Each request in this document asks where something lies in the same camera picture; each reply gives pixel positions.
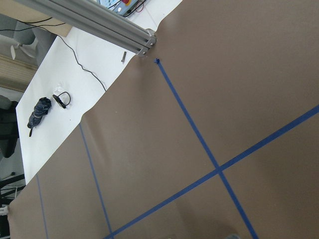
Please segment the folded dark blue umbrella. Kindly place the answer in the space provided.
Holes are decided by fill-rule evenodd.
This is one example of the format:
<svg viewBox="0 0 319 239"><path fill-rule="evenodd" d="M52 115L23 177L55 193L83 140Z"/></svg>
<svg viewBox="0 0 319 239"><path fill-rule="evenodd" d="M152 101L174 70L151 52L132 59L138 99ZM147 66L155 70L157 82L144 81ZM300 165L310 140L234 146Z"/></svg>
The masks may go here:
<svg viewBox="0 0 319 239"><path fill-rule="evenodd" d="M47 97L38 100L27 123L27 127L30 129L29 137L32 136L33 129L41 123L42 118L48 114L51 106L51 100Z"/></svg>

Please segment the black office chair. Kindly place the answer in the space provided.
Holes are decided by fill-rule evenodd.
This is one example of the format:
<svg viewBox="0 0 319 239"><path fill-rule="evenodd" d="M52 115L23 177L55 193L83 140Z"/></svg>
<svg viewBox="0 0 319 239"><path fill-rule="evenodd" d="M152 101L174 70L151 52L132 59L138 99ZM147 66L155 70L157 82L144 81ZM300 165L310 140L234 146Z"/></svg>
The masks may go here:
<svg viewBox="0 0 319 239"><path fill-rule="evenodd" d="M10 158L19 138L16 106L18 102L0 96L0 152L4 158Z"/></svg>

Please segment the grey office chair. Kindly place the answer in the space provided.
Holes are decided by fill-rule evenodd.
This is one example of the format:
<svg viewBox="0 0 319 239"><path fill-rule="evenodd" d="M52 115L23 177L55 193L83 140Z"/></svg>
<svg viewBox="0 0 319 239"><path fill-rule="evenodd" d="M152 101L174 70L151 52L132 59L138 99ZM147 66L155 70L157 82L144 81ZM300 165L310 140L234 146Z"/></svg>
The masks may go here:
<svg viewBox="0 0 319 239"><path fill-rule="evenodd" d="M39 27L33 27L9 16L0 15L0 34L14 40L10 46L12 59L16 51L21 51L29 58L35 59L38 65L42 62L56 35Z"/></svg>

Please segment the metal bolt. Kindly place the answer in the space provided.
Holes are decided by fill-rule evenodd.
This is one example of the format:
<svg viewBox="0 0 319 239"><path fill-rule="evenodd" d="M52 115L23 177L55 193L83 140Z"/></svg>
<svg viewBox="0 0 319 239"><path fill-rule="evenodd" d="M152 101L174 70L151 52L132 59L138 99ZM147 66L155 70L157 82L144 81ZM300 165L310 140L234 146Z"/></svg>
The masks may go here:
<svg viewBox="0 0 319 239"><path fill-rule="evenodd" d="M121 59L121 62L122 62L122 63L125 62L126 54L127 54L127 52L125 51L125 52L123 53L123 56L122 56L122 59Z"/></svg>

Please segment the aluminium frame post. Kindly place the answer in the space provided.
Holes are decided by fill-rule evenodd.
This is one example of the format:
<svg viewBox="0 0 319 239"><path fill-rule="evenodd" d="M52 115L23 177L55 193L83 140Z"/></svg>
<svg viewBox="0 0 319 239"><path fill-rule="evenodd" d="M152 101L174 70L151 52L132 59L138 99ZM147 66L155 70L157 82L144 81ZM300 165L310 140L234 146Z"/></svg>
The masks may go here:
<svg viewBox="0 0 319 239"><path fill-rule="evenodd" d="M18 3L144 56L157 38L144 29L91 0L19 0Z"/></svg>

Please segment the blue teach pendant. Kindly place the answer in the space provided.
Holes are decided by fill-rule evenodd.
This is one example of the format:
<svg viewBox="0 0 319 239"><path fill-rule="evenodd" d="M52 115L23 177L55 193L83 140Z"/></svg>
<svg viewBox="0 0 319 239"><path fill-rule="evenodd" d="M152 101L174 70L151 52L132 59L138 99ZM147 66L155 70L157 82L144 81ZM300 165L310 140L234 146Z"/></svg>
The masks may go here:
<svg viewBox="0 0 319 239"><path fill-rule="evenodd" d="M96 3L123 17L142 11L145 2L145 0L96 0Z"/></svg>

